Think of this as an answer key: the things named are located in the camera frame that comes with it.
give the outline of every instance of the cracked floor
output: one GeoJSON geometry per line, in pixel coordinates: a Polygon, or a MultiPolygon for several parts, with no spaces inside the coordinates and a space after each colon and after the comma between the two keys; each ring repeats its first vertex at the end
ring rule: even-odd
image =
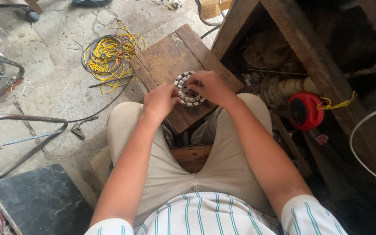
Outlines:
{"type": "MultiPolygon", "coordinates": [[[[66,0],[40,0],[44,13],[36,23],[24,20],[22,11],[0,12],[0,50],[25,68],[24,81],[15,88],[24,93],[0,96],[0,113],[26,114],[74,120],[95,113],[108,104],[121,89],[102,95],[99,89],[88,89],[97,82],[81,65],[81,55],[92,40],[114,34],[108,29],[115,20],[133,27],[148,45],[164,38],[183,24],[189,24],[198,35],[211,29],[198,18],[194,0],[181,1],[182,8],[169,10],[169,3],[160,0],[113,0],[100,8],[81,8],[66,0]]],[[[0,0],[0,3],[21,3],[21,0],[0,0]]],[[[209,48],[217,31],[203,41],[209,48]]],[[[7,67],[7,74],[16,70],[7,67]]],[[[10,175],[59,163],[65,168],[88,203],[94,207],[107,180],[111,161],[107,141],[107,118],[115,105],[142,102],[146,89],[137,78],[123,95],[98,115],[83,124],[86,139],[81,141],[71,131],[72,125],[41,151],[16,168],[10,175]]],[[[0,121],[0,143],[28,138],[59,128],[59,124],[28,121],[0,121]]],[[[5,146],[0,150],[0,171],[35,147],[39,140],[5,146]]]]}

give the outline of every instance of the white shirt with green stripes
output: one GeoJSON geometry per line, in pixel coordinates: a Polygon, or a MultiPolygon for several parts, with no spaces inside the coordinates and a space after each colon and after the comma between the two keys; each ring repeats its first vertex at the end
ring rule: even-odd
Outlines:
{"type": "Polygon", "coordinates": [[[85,235],[346,235],[337,219],[310,195],[290,199],[278,219],[234,196],[215,192],[174,197],[134,229],[120,218],[94,224],[85,235]]]}

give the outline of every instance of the hand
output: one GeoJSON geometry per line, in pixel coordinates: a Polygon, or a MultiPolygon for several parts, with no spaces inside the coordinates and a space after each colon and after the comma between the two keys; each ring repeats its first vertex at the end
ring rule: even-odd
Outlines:
{"type": "Polygon", "coordinates": [[[221,75],[214,71],[199,71],[187,81],[188,88],[202,95],[210,102],[222,106],[237,97],[224,83],[221,75]]]}
{"type": "Polygon", "coordinates": [[[173,109],[174,104],[180,103],[180,100],[175,85],[164,83],[144,96],[142,116],[154,120],[159,125],[173,109]]]}

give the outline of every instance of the khaki trousers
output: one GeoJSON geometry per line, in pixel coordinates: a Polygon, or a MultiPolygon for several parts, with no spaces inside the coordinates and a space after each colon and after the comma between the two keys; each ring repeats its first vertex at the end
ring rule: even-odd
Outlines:
{"type": "MultiPolygon", "coordinates": [[[[271,118],[264,102],[253,94],[238,94],[266,130],[272,133],[271,118]]],[[[113,164],[123,151],[143,104],[124,102],[117,105],[108,121],[107,134],[113,164]]],[[[213,143],[201,171],[190,174],[176,162],[159,127],[153,139],[148,175],[134,227],[168,200],[191,192],[212,191],[236,196],[252,208],[270,216],[275,213],[256,181],[240,144],[232,119],[221,107],[192,136],[194,144],[213,143]]]]}

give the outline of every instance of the yellow wire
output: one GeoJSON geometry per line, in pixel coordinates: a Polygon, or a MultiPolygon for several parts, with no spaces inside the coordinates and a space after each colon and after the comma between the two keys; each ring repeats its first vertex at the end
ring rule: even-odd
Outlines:
{"type": "MultiPolygon", "coordinates": [[[[125,33],[103,38],[96,45],[89,46],[83,55],[86,66],[94,71],[92,75],[100,82],[131,75],[133,69],[126,68],[123,62],[128,62],[138,54],[138,51],[141,52],[147,47],[146,40],[139,34],[130,33],[127,26],[121,21],[117,22],[115,27],[109,27],[109,29],[124,30],[125,33]],[[92,54],[89,53],[90,57],[86,60],[86,54],[92,48],[92,54]]],[[[134,81],[135,77],[136,76],[133,76],[127,83],[134,81]]],[[[101,85],[100,90],[102,94],[108,94],[115,88],[124,86],[127,83],[121,84],[118,80],[115,83],[112,82],[101,85]],[[104,85],[111,87],[111,89],[108,92],[104,92],[104,85]]]]}
{"type": "Polygon", "coordinates": [[[352,94],[352,98],[351,99],[347,99],[347,100],[343,101],[342,103],[336,104],[336,105],[332,105],[332,101],[330,99],[324,98],[324,97],[320,97],[320,99],[327,100],[329,102],[329,104],[326,105],[326,106],[323,106],[321,108],[318,108],[321,104],[323,104],[323,102],[321,102],[319,105],[317,105],[316,108],[318,108],[317,110],[320,110],[320,109],[329,110],[329,109],[337,109],[337,108],[340,108],[340,107],[344,107],[346,105],[349,105],[352,102],[352,100],[356,98],[357,95],[358,94],[354,91],[353,94],[352,94]]]}

